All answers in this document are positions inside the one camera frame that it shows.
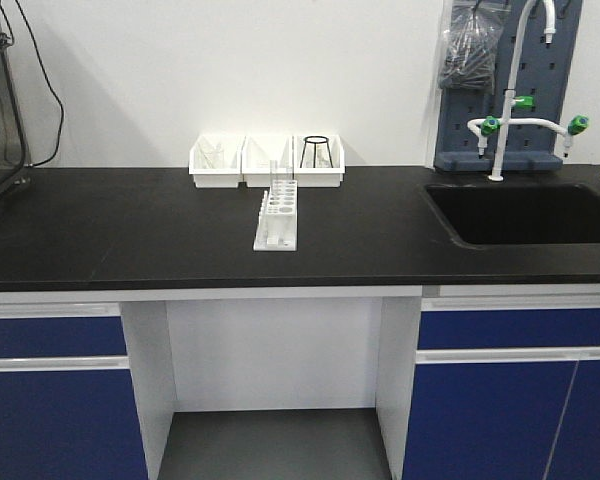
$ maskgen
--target blue pegboard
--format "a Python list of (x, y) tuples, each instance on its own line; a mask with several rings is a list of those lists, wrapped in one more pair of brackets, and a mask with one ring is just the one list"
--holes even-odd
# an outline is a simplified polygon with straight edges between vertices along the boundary
[[(497, 135), (489, 138), (485, 158), (478, 158), (477, 138), (467, 128), (472, 118), (502, 114), (504, 89), (515, 43), (518, 20), (525, 0), (496, 0), (511, 13), (498, 44), (494, 95), (472, 90), (444, 90), (434, 166), (445, 171), (490, 171)], [(567, 87), (582, 0), (556, 0), (556, 34), (549, 48), (544, 44), (545, 12), (539, 0), (527, 24), (519, 65), (516, 95), (533, 95), (531, 110), (513, 110), (512, 118), (539, 117), (558, 122)], [(556, 135), (535, 125), (512, 125), (503, 170), (557, 170), (562, 159), (553, 155)]]

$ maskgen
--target white test tube rack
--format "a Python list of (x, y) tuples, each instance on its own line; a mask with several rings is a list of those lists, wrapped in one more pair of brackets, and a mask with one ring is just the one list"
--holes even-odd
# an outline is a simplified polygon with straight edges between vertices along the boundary
[(298, 233), (298, 182), (274, 180), (265, 191), (254, 250), (295, 251)]

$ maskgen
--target sink basin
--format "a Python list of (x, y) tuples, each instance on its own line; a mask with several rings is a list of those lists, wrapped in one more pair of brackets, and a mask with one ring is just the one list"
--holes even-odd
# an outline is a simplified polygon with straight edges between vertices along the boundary
[(425, 189), (446, 226), (466, 243), (600, 243), (600, 194), (585, 185)]

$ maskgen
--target white plastic tray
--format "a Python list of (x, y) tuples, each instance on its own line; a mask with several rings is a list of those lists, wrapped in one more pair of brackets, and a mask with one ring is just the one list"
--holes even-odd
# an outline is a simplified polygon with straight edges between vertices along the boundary
[(244, 141), (244, 135), (200, 135), (189, 151), (189, 173), (196, 187), (237, 188)]
[(242, 174), (248, 187), (271, 185), (271, 162), (278, 171), (292, 171), (293, 138), (290, 135), (250, 135), (242, 151)]
[(344, 147), (342, 146), (340, 136), (323, 135), (329, 139), (329, 150), (331, 151), (333, 168), (313, 168), (311, 165), (308, 166), (307, 157), (305, 157), (302, 167), (300, 166), (304, 138), (307, 136), (311, 135), (296, 135), (293, 138), (294, 178), (298, 181), (298, 187), (339, 187), (344, 178), (345, 171)]

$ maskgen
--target cabinet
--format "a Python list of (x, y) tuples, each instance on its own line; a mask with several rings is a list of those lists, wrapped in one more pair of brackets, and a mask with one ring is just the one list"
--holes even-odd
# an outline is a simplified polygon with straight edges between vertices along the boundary
[(600, 480), (600, 309), (423, 312), (404, 480)]
[(0, 479), (147, 478), (128, 370), (0, 373)]
[(549, 480), (600, 480), (600, 361), (581, 362)]
[(147, 479), (119, 316), (0, 319), (0, 479)]

